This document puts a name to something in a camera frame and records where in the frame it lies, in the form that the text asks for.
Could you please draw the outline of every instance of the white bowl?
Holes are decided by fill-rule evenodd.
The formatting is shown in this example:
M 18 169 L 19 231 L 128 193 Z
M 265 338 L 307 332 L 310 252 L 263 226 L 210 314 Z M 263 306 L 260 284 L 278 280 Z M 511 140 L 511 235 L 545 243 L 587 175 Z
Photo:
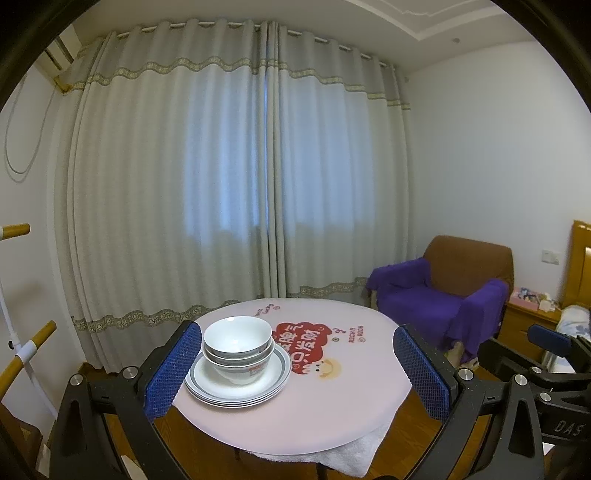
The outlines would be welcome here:
M 210 362 L 223 378 L 227 378 L 230 382 L 236 385 L 248 385 L 254 382 L 261 374 L 265 371 L 271 355 L 273 355 L 273 349 L 262 359 L 254 362 L 250 365 L 243 365 L 239 367 L 229 367 L 227 365 L 220 365 L 214 362 L 207 356 L 207 351 L 203 351 L 205 360 Z
M 258 317 L 228 317 L 203 334 L 206 350 L 223 358 L 244 358 L 265 350 L 273 329 Z
M 275 342 L 273 338 L 269 339 L 267 344 L 265 345 L 265 349 L 262 352 L 255 353 L 254 355 L 245 356 L 241 358 L 225 358 L 222 356 L 218 356 L 205 345 L 203 349 L 203 355 L 207 355 L 207 357 L 216 364 L 219 365 L 226 365 L 227 367 L 243 367 L 244 365 L 250 365 L 254 362 L 258 362 L 260 359 L 265 358 L 269 352 L 272 352 L 275 348 Z

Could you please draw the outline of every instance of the air conditioner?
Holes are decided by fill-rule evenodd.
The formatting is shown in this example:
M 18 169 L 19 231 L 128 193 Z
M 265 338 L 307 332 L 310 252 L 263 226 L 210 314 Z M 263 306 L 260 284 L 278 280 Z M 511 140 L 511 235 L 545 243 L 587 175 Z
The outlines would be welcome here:
M 55 83 L 62 93 L 68 92 L 72 86 L 64 85 L 58 75 L 63 73 L 78 55 L 82 44 L 76 35 L 74 27 L 70 25 L 47 46 L 37 59 L 37 66 L 46 78 Z

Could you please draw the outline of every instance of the brown armchair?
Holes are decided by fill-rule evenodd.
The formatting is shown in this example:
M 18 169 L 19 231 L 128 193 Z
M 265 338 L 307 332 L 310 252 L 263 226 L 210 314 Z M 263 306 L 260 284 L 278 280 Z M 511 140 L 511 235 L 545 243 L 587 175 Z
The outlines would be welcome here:
M 378 310 L 410 323 L 453 364 L 471 361 L 499 328 L 513 289 L 513 255 L 502 245 L 437 236 L 421 258 L 376 268 L 367 288 Z

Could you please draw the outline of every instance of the light switch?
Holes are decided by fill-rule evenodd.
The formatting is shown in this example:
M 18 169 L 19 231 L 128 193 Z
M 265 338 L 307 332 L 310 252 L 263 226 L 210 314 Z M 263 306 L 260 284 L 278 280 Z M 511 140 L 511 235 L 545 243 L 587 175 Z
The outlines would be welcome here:
M 559 265 L 560 261 L 558 260 L 558 253 L 551 250 L 542 250 L 542 262 Z

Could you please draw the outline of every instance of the cable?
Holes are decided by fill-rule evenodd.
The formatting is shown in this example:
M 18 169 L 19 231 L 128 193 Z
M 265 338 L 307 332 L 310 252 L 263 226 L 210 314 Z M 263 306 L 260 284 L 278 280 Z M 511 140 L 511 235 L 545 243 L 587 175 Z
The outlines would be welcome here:
M 12 164 L 10 163 L 10 158 L 8 158 L 8 130 L 10 129 L 10 122 L 12 121 L 12 116 L 14 114 L 15 108 L 18 103 L 18 97 L 22 92 L 22 88 L 25 86 L 25 80 L 21 82 L 21 86 L 18 88 L 18 92 L 16 97 L 14 98 L 14 103 L 12 104 L 12 108 L 10 109 L 10 114 L 8 115 L 8 122 L 6 124 L 6 133 L 4 135 L 4 156 L 6 157 L 6 161 L 8 163 L 8 167 L 14 172 L 19 175 L 26 175 L 28 171 L 33 166 L 33 162 L 37 158 L 37 154 L 39 153 L 39 146 L 41 145 L 41 137 L 43 136 L 43 128 L 45 127 L 45 121 L 47 120 L 47 114 L 49 112 L 49 107 L 51 106 L 51 101 L 53 100 L 53 96 L 56 93 L 56 89 L 54 88 L 51 97 L 49 98 L 49 103 L 47 104 L 47 108 L 45 109 L 45 115 L 43 115 L 43 122 L 41 123 L 41 130 L 39 131 L 39 139 L 37 140 L 37 146 L 35 147 L 35 151 L 33 152 L 33 157 L 31 157 L 31 161 L 27 165 L 27 168 L 23 171 L 15 170 Z

